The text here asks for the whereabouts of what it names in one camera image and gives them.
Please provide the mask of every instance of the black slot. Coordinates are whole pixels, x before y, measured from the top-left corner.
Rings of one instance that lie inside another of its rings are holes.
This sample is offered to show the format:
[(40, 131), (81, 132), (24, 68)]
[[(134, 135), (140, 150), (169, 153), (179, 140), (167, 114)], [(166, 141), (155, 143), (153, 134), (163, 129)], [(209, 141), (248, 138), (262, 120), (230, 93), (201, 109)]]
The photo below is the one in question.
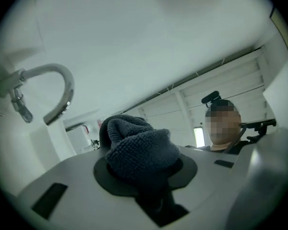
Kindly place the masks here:
[(55, 206), (66, 191), (67, 186), (61, 183), (54, 183), (32, 206), (32, 210), (41, 217), (48, 219)]
[(232, 168), (234, 166), (234, 163), (228, 162), (228, 161), (225, 161), (225, 160), (216, 160), (214, 163), (217, 164), (217, 165), (221, 165), (221, 166), (227, 167), (227, 168)]

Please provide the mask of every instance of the man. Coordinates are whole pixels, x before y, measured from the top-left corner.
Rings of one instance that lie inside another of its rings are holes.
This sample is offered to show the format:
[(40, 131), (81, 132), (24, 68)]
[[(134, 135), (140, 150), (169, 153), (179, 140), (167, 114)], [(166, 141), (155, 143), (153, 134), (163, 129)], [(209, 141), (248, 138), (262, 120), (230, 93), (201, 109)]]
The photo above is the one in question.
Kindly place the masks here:
[[(206, 112), (205, 122), (212, 146), (199, 148), (201, 150), (223, 153), (228, 145), (238, 138), (241, 130), (241, 116), (234, 104), (228, 100), (213, 102)], [(250, 142), (238, 140), (229, 154), (238, 155), (242, 147), (248, 144)]]

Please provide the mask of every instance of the curved metal handle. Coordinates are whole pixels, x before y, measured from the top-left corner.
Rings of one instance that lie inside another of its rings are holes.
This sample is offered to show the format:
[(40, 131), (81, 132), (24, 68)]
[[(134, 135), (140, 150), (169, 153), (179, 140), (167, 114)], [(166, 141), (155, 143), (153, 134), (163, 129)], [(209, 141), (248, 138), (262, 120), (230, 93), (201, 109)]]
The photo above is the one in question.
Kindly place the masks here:
[(40, 67), (36, 67), (30, 70), (26, 70), (21, 74), (21, 81), (26, 81), (29, 78), (47, 73), (47, 72), (58, 72), (62, 75), (65, 82), (65, 88), (63, 96), (60, 99), (60, 102), (56, 107), (44, 116), (44, 122), (46, 125), (52, 124), (59, 117), (61, 117), (65, 111), (69, 108), (71, 104), (73, 94), (74, 94), (74, 79), (72, 73), (63, 65), (60, 64), (46, 64)]

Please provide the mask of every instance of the window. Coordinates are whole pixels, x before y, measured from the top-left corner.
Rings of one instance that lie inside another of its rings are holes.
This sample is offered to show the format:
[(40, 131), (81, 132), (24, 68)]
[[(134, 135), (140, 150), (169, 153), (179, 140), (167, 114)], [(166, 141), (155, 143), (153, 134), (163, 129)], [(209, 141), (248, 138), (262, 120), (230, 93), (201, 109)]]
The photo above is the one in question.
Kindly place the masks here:
[(194, 129), (195, 140), (196, 140), (196, 147), (204, 147), (205, 146), (205, 139), (204, 139), (204, 131), (202, 127), (197, 127)]

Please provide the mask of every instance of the gray surface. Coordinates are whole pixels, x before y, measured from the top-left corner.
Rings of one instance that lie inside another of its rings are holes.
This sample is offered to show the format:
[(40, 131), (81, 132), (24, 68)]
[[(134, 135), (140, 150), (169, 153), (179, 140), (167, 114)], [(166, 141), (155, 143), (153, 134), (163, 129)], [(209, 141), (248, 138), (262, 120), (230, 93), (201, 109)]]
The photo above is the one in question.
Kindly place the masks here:
[[(198, 173), (186, 188), (173, 192), (190, 213), (167, 230), (247, 229), (273, 210), (288, 186), (288, 130), (245, 146), (238, 156), (184, 147), (180, 151), (195, 160)], [(52, 183), (63, 183), (69, 188), (49, 219), (62, 228), (157, 229), (133, 198), (113, 196), (96, 183), (92, 169), (100, 152), (61, 162), (25, 188), (20, 201), (31, 206)], [(229, 169), (213, 164), (217, 159), (235, 164)]]

